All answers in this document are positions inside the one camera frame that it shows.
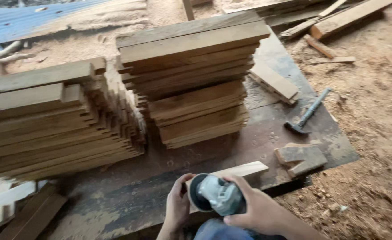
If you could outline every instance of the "stained work surface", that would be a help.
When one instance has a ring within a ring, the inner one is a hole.
[[[254,182],[255,187],[267,189],[290,182],[273,153],[289,142],[319,146],[328,159],[325,168],[357,160],[348,139],[323,106],[305,126],[312,132],[308,138],[301,139],[282,127],[286,120],[300,116],[316,94],[276,36],[266,41],[268,49],[259,54],[265,56],[272,69],[300,88],[302,100],[297,106],[259,101],[249,107],[250,121],[239,133],[168,151],[156,144],[157,139],[150,139],[144,156],[119,162],[108,171],[95,169],[64,179],[72,201],[52,224],[47,238],[112,239],[159,224],[164,220],[167,194],[175,180],[187,172],[215,172],[261,161],[270,170]],[[254,90],[259,88],[254,82],[246,86],[249,92],[261,92]]]

